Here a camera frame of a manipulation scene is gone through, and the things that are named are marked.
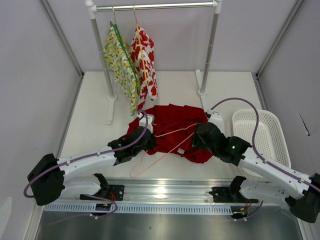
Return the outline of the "red skirt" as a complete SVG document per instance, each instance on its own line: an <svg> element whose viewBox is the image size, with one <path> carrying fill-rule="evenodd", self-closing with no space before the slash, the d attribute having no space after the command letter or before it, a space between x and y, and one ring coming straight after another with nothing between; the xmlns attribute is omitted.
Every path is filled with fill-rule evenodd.
<svg viewBox="0 0 320 240"><path fill-rule="evenodd" d="M155 145L154 150L146 151L148 155L172 153L197 164L203 164L213 156L207 150L192 146L197 124L208 122L202 108L169 104L155 105L145 112L154 116ZM184 154L179 154L178 149L183 149Z"/></svg>

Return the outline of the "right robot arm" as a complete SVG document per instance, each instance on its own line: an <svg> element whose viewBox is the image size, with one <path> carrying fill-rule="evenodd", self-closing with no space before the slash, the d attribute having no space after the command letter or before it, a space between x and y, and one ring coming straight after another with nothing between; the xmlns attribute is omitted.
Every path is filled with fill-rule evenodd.
<svg viewBox="0 0 320 240"><path fill-rule="evenodd" d="M210 152L224 163L248 169L266 179L266 182L255 182L236 176L225 193L218 187L212 188L210 194L215 202L264 201L289 210L302 221L316 222L320 212L319 174L309 176L259 155L249 142L237 136L226 137L211 122L197 125L193 146Z"/></svg>

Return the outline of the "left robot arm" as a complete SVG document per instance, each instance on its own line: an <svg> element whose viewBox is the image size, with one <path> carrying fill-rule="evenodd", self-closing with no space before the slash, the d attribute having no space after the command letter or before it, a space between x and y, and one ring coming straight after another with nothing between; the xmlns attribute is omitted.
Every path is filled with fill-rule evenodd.
<svg viewBox="0 0 320 240"><path fill-rule="evenodd" d="M103 200L109 193L105 177L95 173L84 179L81 175L129 162L141 151L153 150L155 141L153 132L140 126L87 155L56 158L52 153L46 154L27 176L32 198L38 206L74 197Z"/></svg>

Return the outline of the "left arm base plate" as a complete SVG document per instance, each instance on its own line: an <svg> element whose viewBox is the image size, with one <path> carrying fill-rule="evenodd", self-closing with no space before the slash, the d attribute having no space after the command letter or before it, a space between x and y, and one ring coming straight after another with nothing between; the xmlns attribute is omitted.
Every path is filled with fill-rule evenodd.
<svg viewBox="0 0 320 240"><path fill-rule="evenodd" d="M96 198L92 197L92 196L95 196L95 197L100 197L100 198L104 198L112 201L122 201L124 199L124 193L125 193L124 185L111 184L109 185L108 189L102 188L97 193L91 196L81 194L79 199L80 200L96 200Z"/></svg>

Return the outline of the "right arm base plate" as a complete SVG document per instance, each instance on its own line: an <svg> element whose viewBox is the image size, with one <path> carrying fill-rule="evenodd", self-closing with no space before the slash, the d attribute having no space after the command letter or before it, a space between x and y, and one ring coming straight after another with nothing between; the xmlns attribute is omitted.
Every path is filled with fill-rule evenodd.
<svg viewBox="0 0 320 240"><path fill-rule="evenodd" d="M227 186L215 186L208 192L215 203L246 203L247 198L242 196L238 190Z"/></svg>

